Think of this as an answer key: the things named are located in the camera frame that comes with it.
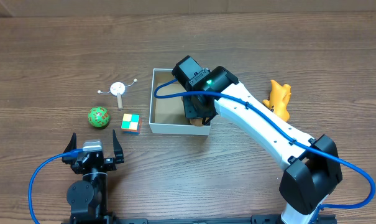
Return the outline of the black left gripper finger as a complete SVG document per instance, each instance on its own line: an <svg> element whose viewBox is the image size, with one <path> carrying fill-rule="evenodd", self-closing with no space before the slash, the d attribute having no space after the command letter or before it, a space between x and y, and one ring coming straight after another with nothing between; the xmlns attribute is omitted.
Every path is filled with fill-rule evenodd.
<svg viewBox="0 0 376 224"><path fill-rule="evenodd" d="M72 134L72 137L70 139L70 142L68 143L67 147L64 150L64 154L70 153L71 151L74 151L76 149L76 133ZM76 158L76 155L72 153L69 156L63 156L62 162L65 164L71 164Z"/></svg>
<svg viewBox="0 0 376 224"><path fill-rule="evenodd" d="M116 164L124 163L124 153L117 139L116 132L114 129L112 131L112 141L113 141L113 151L115 155L115 163Z"/></svg>

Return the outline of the brown plush hamster toy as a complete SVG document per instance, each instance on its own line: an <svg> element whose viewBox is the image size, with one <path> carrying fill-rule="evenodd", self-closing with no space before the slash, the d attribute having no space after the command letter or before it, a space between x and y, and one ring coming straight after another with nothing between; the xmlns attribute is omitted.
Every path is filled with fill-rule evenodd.
<svg viewBox="0 0 376 224"><path fill-rule="evenodd" d="M203 126L203 119L202 118L190 119L190 124L193 126Z"/></svg>

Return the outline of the colourful puzzle cube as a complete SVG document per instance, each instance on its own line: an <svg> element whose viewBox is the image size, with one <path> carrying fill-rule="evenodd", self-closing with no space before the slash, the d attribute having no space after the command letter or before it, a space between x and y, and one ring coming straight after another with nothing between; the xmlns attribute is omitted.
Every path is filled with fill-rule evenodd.
<svg viewBox="0 0 376 224"><path fill-rule="evenodd" d="M141 117L139 114L124 113L121 123L121 130L124 133L140 134Z"/></svg>

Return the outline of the white cardboard box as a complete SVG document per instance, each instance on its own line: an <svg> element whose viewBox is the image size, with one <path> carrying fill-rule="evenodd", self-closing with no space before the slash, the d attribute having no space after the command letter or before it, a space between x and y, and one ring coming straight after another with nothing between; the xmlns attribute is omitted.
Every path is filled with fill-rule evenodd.
<svg viewBox="0 0 376 224"><path fill-rule="evenodd" d="M154 97L155 89L171 80L171 68L155 68L152 73L152 95L150 97L149 126L154 134L181 134L208 136L211 125L193 126L185 117L181 97L158 99Z"/></svg>

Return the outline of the green number ball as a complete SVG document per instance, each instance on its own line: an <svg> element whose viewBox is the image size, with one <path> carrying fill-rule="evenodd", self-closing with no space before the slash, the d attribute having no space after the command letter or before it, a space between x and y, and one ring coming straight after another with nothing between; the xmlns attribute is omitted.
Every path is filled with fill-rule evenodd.
<svg viewBox="0 0 376 224"><path fill-rule="evenodd" d="M104 128L110 122L108 110L102 106L93 107L88 113L88 122L95 128Z"/></svg>

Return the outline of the white wooden rattle drum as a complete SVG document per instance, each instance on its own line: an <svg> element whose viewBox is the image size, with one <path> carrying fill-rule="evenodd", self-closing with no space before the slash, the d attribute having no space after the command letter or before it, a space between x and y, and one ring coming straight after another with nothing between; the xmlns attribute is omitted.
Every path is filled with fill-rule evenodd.
<svg viewBox="0 0 376 224"><path fill-rule="evenodd" d="M123 82L114 82L110 87L109 91L103 92L101 90L97 91L97 94L107 95L112 94L117 98L117 107L118 110L123 110L123 102L122 102L122 96L126 92L127 88L131 87L133 84L137 83L137 79L133 79L133 82L129 85L125 85Z"/></svg>

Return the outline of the orange rubber animal toy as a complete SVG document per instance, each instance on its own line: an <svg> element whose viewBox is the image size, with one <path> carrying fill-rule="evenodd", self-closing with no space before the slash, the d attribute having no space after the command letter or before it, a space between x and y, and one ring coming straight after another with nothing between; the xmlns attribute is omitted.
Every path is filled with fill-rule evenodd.
<svg viewBox="0 0 376 224"><path fill-rule="evenodd" d="M287 122L290 119L290 114L287 110L287 105L291 97L291 86L289 84L281 85L275 80L271 80L271 92L268 100L263 100L262 103L279 118Z"/></svg>

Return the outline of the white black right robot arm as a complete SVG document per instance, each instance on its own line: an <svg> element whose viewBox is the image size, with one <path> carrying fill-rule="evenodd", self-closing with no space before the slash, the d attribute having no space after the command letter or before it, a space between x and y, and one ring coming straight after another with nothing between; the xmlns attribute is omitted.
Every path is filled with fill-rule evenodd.
<svg viewBox="0 0 376 224"><path fill-rule="evenodd" d="M243 129L260 144L283 171L279 191L287 205L282 223L314 223L320 206L342 180L337 147L326 135L315 139L279 117L278 110L290 99L287 85L281 90L279 105L263 105L226 68L202 68L193 58L179 61L172 75L185 89L185 116L194 125L207 125L221 116Z"/></svg>

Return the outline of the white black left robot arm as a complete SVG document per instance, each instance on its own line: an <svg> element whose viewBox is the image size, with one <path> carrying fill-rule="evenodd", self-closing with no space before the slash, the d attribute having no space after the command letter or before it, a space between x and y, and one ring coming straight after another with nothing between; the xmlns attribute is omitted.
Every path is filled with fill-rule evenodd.
<svg viewBox="0 0 376 224"><path fill-rule="evenodd" d="M66 199L70 205L70 223L115 224L118 218L108 210L108 172L115 171L117 164L124 162L124 153L112 132L114 157L104 157L101 140L85 141L83 147L76 147L73 134L64 150L62 162L70 165L72 171L82 179L71 184Z"/></svg>

